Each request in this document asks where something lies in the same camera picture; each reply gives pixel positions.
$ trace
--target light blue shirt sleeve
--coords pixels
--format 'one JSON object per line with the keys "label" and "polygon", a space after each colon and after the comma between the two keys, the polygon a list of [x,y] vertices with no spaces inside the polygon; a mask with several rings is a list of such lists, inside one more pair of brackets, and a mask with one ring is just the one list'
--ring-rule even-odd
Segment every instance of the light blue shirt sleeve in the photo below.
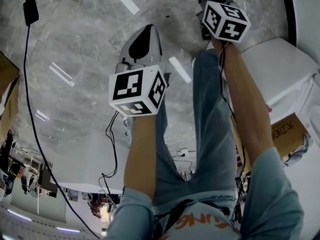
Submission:
{"label": "light blue shirt sleeve", "polygon": [[243,239],[299,239],[304,212],[276,148],[257,158],[245,202]]}
{"label": "light blue shirt sleeve", "polygon": [[126,187],[104,239],[151,239],[154,227],[154,214],[151,206],[152,201],[149,196]]}

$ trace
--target wire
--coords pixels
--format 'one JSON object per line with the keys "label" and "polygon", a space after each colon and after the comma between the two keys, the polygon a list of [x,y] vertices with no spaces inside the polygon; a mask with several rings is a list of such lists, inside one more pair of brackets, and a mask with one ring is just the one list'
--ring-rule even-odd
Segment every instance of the wire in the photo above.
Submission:
{"label": "wire", "polygon": [[[225,101],[225,103],[227,103],[227,105],[228,105],[228,107],[230,109],[230,112],[232,114],[232,117],[234,119],[234,122],[237,123],[236,116],[235,116],[233,110],[231,109],[231,106],[230,106],[228,100],[224,96],[224,89],[223,89],[223,71],[224,71],[225,62],[226,62],[226,47],[230,42],[224,42],[224,43],[221,42],[221,43],[222,43],[222,50],[221,50],[221,52],[219,54],[220,94],[221,94],[221,97],[223,98],[223,100]],[[236,186],[238,188],[238,198],[237,198],[237,201],[235,203],[234,210],[233,210],[233,213],[232,213],[231,217],[233,217],[234,214],[235,214],[236,208],[237,208],[238,204],[240,203],[240,195],[241,195],[241,193],[243,191],[243,181],[241,180],[241,178],[242,178],[242,175],[243,175],[245,167],[246,167],[246,154],[245,154],[245,147],[244,147],[244,144],[242,143],[242,141],[241,141],[241,147],[242,147],[242,155],[243,155],[243,165],[242,165],[242,169],[241,169],[241,172],[240,172],[239,176],[237,176],[235,178]]]}
{"label": "wire", "polygon": [[173,151],[177,157],[181,157],[181,155],[178,155],[178,152],[175,151],[174,149],[169,148],[168,150],[169,150],[169,151]]}
{"label": "wire", "polygon": [[[105,183],[105,186],[106,186],[106,188],[108,189],[108,193],[105,191],[105,189],[102,187],[102,185],[101,185],[101,179],[104,179],[104,183]],[[117,208],[117,205],[116,205],[116,203],[112,200],[112,198],[111,198],[111,193],[110,193],[110,190],[109,190],[109,187],[108,187],[108,185],[107,185],[107,182],[106,182],[106,180],[105,180],[105,176],[104,175],[102,175],[100,178],[99,178],[99,180],[98,180],[98,182],[99,182],[99,185],[100,185],[100,187],[101,187],[101,189],[102,189],[102,191],[104,192],[104,194],[105,194],[105,196],[110,200],[110,202],[111,202],[111,204],[115,207],[115,208]]]}
{"label": "wire", "polygon": [[67,205],[70,207],[71,211],[73,211],[73,213],[79,218],[79,220],[83,223],[83,225],[98,239],[100,239],[100,237],[98,237],[91,229],[90,227],[85,223],[85,221],[77,214],[77,212],[74,210],[74,208],[71,206],[71,204],[69,203],[68,198],[66,197],[66,194],[64,193],[64,191],[62,190],[62,188],[60,187],[58,181],[56,180],[54,174],[52,173],[49,163],[47,161],[47,158],[41,148],[39,139],[38,139],[38,134],[37,134],[37,130],[36,130],[36,126],[35,126],[35,121],[34,121],[34,117],[33,117],[33,113],[31,110],[31,106],[30,106],[30,99],[29,99],[29,89],[28,89],[28,80],[27,80],[27,71],[26,71],[26,62],[27,62],[27,51],[28,51],[28,41],[29,41],[29,34],[30,34],[30,26],[28,26],[28,32],[26,35],[26,42],[25,42],[25,52],[24,52],[24,60],[23,60],[23,73],[24,73],[24,82],[25,82],[25,95],[26,95],[26,103],[27,103],[27,107],[29,110],[29,114],[30,114],[30,119],[31,119],[31,124],[32,124],[32,129],[33,129],[33,133],[34,133],[34,138],[36,141],[36,144],[39,148],[39,151],[41,153],[41,156],[43,158],[44,164],[47,167],[54,183],[56,184],[56,186],[58,187],[58,189],[60,190],[65,202],[67,203]]}
{"label": "wire", "polygon": [[175,155],[175,156],[172,156],[172,160],[173,161],[176,161],[176,162],[185,162],[185,163],[190,163],[190,166],[189,166],[189,171],[191,171],[191,166],[192,166],[192,162],[191,161],[187,161],[187,160],[176,160],[174,158],[181,158],[181,155]]}
{"label": "wire", "polygon": [[109,173],[109,174],[103,174],[103,176],[107,179],[113,177],[116,175],[117,171],[118,171],[118,159],[117,159],[117,151],[116,151],[116,144],[115,144],[115,135],[114,132],[112,131],[112,126],[114,125],[114,122],[117,118],[117,116],[119,115],[119,112],[116,111],[113,115],[113,117],[111,118],[111,121],[109,123],[109,125],[107,126],[107,128],[105,129],[105,135],[110,139],[111,143],[112,143],[112,148],[113,148],[113,154],[114,154],[114,170]]}
{"label": "wire", "polygon": [[[180,148],[179,151],[184,150],[184,149],[188,150],[186,147],[182,147],[182,148]],[[192,152],[197,152],[197,151],[196,151],[196,150],[188,150],[188,152],[189,152],[189,153],[192,153]]]}
{"label": "wire", "polygon": [[166,143],[168,146],[172,146],[173,144],[175,144],[175,143],[177,143],[177,142],[179,142],[179,141],[182,141],[182,140],[184,139],[184,138],[182,138],[182,137],[179,136],[179,135],[171,135],[171,136],[166,137],[166,138],[164,139],[164,142],[166,142],[167,139],[170,139],[170,138],[172,138],[172,137],[177,137],[177,138],[180,138],[180,139],[178,139],[178,140],[176,140],[176,141],[174,141],[174,142],[172,142],[172,143],[170,143],[170,144]]}
{"label": "wire", "polygon": [[33,151],[37,152],[39,155],[41,154],[38,150],[36,150],[36,149],[34,149],[34,148],[22,146],[22,144],[21,144],[21,142],[20,142],[19,140],[17,140],[14,144],[16,144],[17,142],[20,144],[20,147],[22,148],[22,149],[21,149],[22,151],[25,151],[25,150],[33,150]]}

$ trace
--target person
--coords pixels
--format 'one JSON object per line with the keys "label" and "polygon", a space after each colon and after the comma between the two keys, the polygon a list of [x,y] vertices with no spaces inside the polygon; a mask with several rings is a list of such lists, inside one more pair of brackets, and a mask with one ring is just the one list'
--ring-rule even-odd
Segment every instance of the person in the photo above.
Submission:
{"label": "person", "polygon": [[24,168],[21,170],[21,187],[25,195],[27,195],[30,192],[30,185],[31,185],[31,179],[32,179],[32,173],[31,173],[31,167],[32,167],[32,161],[25,158],[23,160]]}
{"label": "person", "polygon": [[[189,181],[178,174],[164,141],[165,102],[156,116],[129,120],[132,141],[124,171],[124,191],[107,240],[298,239],[304,212],[274,147],[266,103],[233,44],[201,52],[193,67],[196,170]],[[237,202],[237,155],[231,111],[248,153],[251,180],[239,230],[234,224]]]}
{"label": "person", "polygon": [[6,190],[9,183],[9,153],[11,149],[11,145],[13,142],[13,137],[11,133],[7,134],[5,146],[2,149],[0,154],[0,201],[4,198],[6,194]]}

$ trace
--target leg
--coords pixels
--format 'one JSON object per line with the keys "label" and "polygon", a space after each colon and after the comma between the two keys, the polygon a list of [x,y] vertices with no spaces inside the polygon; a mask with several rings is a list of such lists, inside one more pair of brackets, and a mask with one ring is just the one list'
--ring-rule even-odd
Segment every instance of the leg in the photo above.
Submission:
{"label": "leg", "polygon": [[200,53],[195,60],[193,108],[197,165],[191,179],[192,191],[235,190],[235,141],[230,111],[221,97],[218,55],[213,49]]}
{"label": "leg", "polygon": [[5,147],[4,150],[2,151],[0,155],[0,169],[7,174],[8,173],[8,166],[9,166],[9,154],[10,154],[10,149],[12,145],[12,134],[8,133],[6,137],[6,142],[5,142]]}
{"label": "leg", "polygon": [[[132,136],[135,120],[128,118],[128,128]],[[163,100],[156,115],[156,189],[154,206],[159,206],[190,195],[189,184],[178,174],[168,147],[165,144],[164,134],[167,128],[166,105]]]}

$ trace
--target floor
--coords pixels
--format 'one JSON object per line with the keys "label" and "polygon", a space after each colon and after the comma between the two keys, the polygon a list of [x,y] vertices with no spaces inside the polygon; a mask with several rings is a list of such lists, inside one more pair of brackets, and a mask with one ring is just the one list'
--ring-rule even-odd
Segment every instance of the floor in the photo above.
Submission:
{"label": "floor", "polygon": [[[20,69],[27,35],[24,1],[0,0],[0,50]],[[246,10],[252,23],[239,47],[241,51],[275,37],[287,38],[283,0],[236,1]],[[36,2],[40,19],[31,26],[27,77],[32,110],[35,114],[40,111],[34,117],[36,128],[50,159],[57,155],[57,146],[62,142],[81,138],[92,131],[104,133],[115,112],[108,105],[109,76],[115,72],[124,42],[135,31],[146,24],[154,24],[160,32],[164,60],[175,56],[189,75],[192,75],[192,58],[207,46],[207,42],[202,41],[195,14],[197,0],[133,0],[139,8],[135,15],[120,0]],[[55,65],[69,75],[74,86],[51,70]],[[168,62],[167,68],[173,66]],[[23,79],[21,76],[19,113],[12,128],[25,146],[35,147]],[[185,83],[174,70],[166,93],[166,108],[165,136],[169,137],[166,142],[170,149],[194,150],[192,84]],[[128,146],[127,129],[120,118],[115,121],[113,130],[116,141]],[[195,153],[184,159],[193,162],[192,167],[195,167]],[[177,167],[182,171],[189,164],[178,162]]]}

